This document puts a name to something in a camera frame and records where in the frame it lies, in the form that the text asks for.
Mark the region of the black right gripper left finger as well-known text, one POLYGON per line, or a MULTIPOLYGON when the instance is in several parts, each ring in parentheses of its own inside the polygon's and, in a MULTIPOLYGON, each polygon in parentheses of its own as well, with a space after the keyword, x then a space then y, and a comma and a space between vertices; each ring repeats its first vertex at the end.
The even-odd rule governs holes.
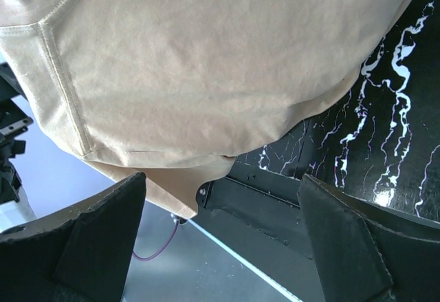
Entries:
POLYGON ((142 217, 135 173, 51 215, 1 233, 2 301, 121 301, 142 217))

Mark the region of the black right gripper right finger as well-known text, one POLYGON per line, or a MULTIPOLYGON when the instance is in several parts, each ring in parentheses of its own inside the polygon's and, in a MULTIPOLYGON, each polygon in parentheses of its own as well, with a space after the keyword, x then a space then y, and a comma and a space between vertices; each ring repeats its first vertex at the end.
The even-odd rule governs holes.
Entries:
POLYGON ((439 223, 310 175, 298 201, 326 301, 439 300, 439 223))

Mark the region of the beige t shirt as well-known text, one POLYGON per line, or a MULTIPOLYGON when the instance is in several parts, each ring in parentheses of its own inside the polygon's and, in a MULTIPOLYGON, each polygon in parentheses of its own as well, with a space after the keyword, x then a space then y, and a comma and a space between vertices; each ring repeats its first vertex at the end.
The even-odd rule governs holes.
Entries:
POLYGON ((412 0, 1 0, 41 131, 183 218, 238 155, 337 103, 412 0))

